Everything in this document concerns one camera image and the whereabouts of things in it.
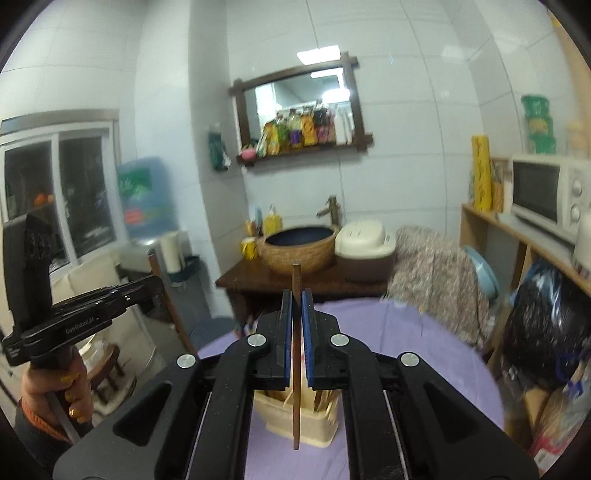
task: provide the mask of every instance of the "blue gripper pad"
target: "blue gripper pad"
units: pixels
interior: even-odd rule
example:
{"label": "blue gripper pad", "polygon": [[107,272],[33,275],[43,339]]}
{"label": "blue gripper pad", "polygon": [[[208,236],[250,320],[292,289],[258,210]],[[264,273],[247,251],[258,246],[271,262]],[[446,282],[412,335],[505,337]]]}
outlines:
{"label": "blue gripper pad", "polygon": [[310,315],[314,315],[314,303],[310,290],[301,294],[301,325],[304,332],[304,357],[306,359],[306,379],[308,387],[314,388],[314,358],[312,335],[310,332]]}
{"label": "blue gripper pad", "polygon": [[285,327],[285,358],[284,358],[284,376],[285,376],[285,387],[290,386],[291,379],[291,335],[292,335],[292,319],[293,319],[293,295],[290,290],[287,290],[288,296],[285,294],[283,297],[283,303],[281,305],[281,314],[285,312],[287,314],[286,327]]}

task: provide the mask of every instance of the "woven basket sink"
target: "woven basket sink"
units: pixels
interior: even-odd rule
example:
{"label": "woven basket sink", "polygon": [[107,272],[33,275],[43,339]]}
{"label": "woven basket sink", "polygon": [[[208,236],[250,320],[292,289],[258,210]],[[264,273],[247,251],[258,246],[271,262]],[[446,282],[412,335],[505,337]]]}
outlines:
{"label": "woven basket sink", "polygon": [[335,228],[326,226],[289,228],[263,239],[259,250],[277,273],[291,275],[294,262],[300,262],[302,273],[312,273],[334,261],[336,234]]}

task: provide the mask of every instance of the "orange sleeve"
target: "orange sleeve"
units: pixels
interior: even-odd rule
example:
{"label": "orange sleeve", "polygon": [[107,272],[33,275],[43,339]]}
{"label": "orange sleeve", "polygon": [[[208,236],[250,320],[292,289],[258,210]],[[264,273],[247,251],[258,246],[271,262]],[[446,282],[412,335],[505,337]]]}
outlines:
{"label": "orange sleeve", "polygon": [[45,420],[43,420],[40,416],[38,416],[35,412],[33,412],[31,410],[31,407],[29,407],[29,405],[27,405],[27,403],[23,400],[21,400],[21,408],[27,421],[36,429],[41,430],[44,433],[47,433],[49,436],[55,438],[56,440],[61,440],[62,442],[70,443],[68,438],[62,432],[56,430]]}

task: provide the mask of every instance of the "microwave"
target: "microwave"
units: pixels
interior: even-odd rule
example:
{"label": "microwave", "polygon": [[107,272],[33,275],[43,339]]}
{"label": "microwave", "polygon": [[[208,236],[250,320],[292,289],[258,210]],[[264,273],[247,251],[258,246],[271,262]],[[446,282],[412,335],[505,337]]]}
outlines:
{"label": "microwave", "polygon": [[511,159],[511,213],[574,244],[591,203],[591,160],[555,155]]}

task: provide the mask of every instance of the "bronze faucet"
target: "bronze faucet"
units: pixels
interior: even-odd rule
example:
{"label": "bronze faucet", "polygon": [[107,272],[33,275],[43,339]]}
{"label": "bronze faucet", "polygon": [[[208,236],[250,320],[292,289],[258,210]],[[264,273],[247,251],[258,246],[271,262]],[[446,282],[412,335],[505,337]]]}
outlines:
{"label": "bronze faucet", "polygon": [[324,215],[330,214],[330,223],[340,228],[339,209],[340,205],[336,201],[336,195],[331,195],[329,201],[326,202],[328,207],[322,209],[316,214],[316,218],[323,217]]}

